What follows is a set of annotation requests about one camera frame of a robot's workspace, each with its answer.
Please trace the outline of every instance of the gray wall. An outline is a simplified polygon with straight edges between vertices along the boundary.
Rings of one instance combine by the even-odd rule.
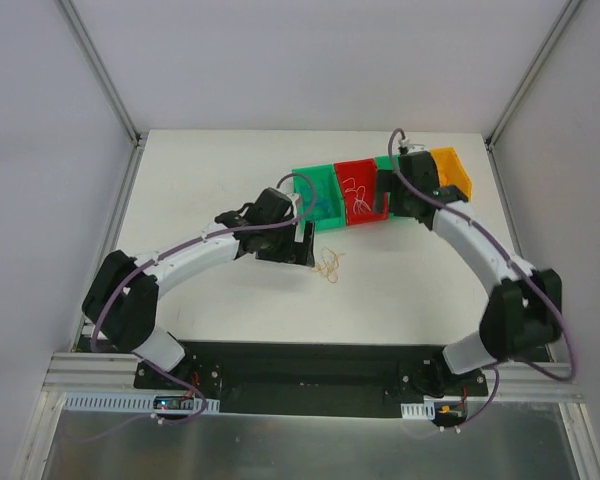
[[[0,1],[0,479],[66,348],[129,143],[52,1]]]
[[[523,252],[562,275],[600,441],[600,0],[585,2],[495,153]]]
[[[565,0],[76,0],[141,130],[489,133]]]

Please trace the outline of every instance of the white wall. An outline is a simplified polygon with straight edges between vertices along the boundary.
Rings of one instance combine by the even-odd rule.
[[[150,128],[490,133],[565,0],[76,0]]]
[[[52,1],[0,1],[0,479],[66,348],[129,143]]]
[[[600,441],[600,0],[585,2],[496,148],[523,252],[564,281]]]

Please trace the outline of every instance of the white table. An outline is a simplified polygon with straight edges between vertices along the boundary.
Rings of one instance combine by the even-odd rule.
[[[128,254],[197,235],[254,201],[293,167],[386,155],[386,132],[151,131],[118,248]],[[482,137],[413,133],[452,146],[484,223],[511,246]],[[157,323],[181,339],[446,344],[474,331],[486,293],[456,252],[411,219],[319,232],[315,252],[340,258],[339,280],[247,256],[174,289]]]

